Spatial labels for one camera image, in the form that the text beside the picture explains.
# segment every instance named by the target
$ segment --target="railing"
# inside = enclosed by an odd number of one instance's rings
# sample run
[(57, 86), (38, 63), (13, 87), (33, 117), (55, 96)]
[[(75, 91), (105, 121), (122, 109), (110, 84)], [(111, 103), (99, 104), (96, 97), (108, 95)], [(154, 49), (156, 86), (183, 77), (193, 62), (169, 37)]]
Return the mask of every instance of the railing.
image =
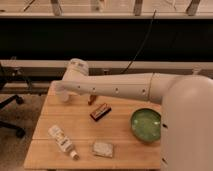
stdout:
[(0, 17), (213, 18), (212, 0), (1, 0)]
[[(0, 60), (7, 77), (13, 77), (14, 73), (20, 76), (40, 77), (37, 81), (15, 81), (5, 85), (0, 93), (31, 93), (44, 94), (47, 92), (50, 79), (63, 76), (68, 61), (50, 60)], [(88, 61), (90, 75), (120, 74), (130, 61)], [(168, 73), (168, 74), (200, 74), (213, 78), (213, 62), (142, 62), (136, 61), (128, 70), (132, 73)]]

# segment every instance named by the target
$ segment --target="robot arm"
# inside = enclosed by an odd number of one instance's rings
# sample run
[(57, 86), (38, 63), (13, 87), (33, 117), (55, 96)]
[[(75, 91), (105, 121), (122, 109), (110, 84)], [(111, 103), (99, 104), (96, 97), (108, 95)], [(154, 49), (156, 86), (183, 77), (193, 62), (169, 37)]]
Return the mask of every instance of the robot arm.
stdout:
[(161, 103), (164, 93), (180, 76), (169, 74), (125, 74), (88, 76), (85, 61), (72, 59), (62, 81), (55, 82), (55, 91), (61, 101), (67, 101), (67, 91), (79, 94), (104, 95)]
[(212, 171), (213, 81), (198, 75), (131, 74), (88, 76), (85, 61), (72, 59), (55, 91), (162, 103), (161, 171)]

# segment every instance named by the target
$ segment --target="bowl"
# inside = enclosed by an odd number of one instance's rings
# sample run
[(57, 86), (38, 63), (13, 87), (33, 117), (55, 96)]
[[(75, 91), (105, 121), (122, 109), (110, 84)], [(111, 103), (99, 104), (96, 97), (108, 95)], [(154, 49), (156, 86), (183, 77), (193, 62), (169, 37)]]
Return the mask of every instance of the bowl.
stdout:
[(141, 141), (152, 143), (161, 137), (161, 115), (148, 108), (136, 110), (131, 117), (133, 134)]

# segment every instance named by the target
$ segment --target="wooden table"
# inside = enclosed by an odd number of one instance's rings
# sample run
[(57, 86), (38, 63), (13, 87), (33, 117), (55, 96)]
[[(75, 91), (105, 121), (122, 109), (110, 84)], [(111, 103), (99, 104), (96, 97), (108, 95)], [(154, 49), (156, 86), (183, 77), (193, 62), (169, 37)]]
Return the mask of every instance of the wooden table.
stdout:
[[(160, 111), (160, 106), (103, 96), (88, 106), (87, 99), (88, 96), (73, 94), (69, 102), (61, 103), (50, 87), (25, 159), (25, 169), (160, 168), (160, 142), (144, 144), (133, 136), (130, 128), (130, 118), (135, 110), (149, 107)], [(95, 122), (89, 114), (104, 102), (112, 107), (112, 111)], [(48, 135), (48, 129), (54, 124), (74, 142), (80, 160), (73, 161), (62, 153)], [(114, 158), (94, 156), (92, 144), (95, 140), (113, 143)]]

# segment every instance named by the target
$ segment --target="black wall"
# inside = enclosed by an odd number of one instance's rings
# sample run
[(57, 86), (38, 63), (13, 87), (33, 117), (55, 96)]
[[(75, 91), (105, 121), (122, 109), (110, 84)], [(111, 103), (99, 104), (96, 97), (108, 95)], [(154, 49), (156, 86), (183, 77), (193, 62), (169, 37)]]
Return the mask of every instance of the black wall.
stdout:
[[(0, 59), (131, 60), (150, 20), (0, 19)], [(137, 60), (213, 61), (213, 20), (154, 20)]]

